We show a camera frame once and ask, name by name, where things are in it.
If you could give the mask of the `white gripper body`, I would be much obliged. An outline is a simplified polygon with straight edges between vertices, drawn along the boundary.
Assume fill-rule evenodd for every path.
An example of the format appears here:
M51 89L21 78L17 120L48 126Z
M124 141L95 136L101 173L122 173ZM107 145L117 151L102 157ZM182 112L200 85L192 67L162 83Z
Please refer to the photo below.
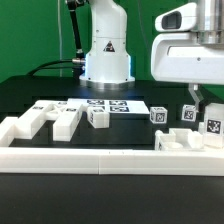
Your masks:
M199 44L193 31L195 9L175 9L158 16L151 52L151 73L157 81L224 84L224 48Z

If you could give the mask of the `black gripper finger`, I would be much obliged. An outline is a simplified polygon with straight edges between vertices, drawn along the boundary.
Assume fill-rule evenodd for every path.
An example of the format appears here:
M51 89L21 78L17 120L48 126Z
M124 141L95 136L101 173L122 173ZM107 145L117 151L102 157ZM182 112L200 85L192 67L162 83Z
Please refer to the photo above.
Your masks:
M200 91L200 86L198 84L190 83L188 85L188 91L194 100L195 107L199 110L200 102L203 100L203 95Z

